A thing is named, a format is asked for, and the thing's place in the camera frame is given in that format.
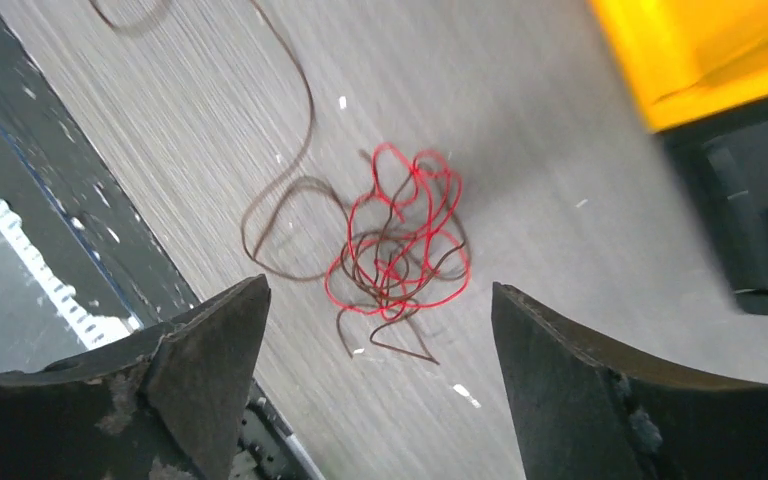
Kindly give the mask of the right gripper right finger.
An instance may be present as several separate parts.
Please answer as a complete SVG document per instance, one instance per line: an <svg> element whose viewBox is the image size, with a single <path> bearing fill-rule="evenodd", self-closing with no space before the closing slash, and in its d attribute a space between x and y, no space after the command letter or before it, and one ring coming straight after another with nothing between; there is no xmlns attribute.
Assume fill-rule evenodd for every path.
<svg viewBox="0 0 768 480"><path fill-rule="evenodd" d="M530 479L768 479L768 384L683 366L495 284L491 322Z"/></svg>

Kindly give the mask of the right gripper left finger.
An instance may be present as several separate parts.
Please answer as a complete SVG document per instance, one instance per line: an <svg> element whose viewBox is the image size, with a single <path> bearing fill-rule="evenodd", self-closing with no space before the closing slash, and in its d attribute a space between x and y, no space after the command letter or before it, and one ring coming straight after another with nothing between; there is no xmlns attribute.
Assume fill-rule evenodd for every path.
<svg viewBox="0 0 768 480"><path fill-rule="evenodd" d="M227 479L271 301L247 278L170 321L0 373L0 479Z"/></svg>

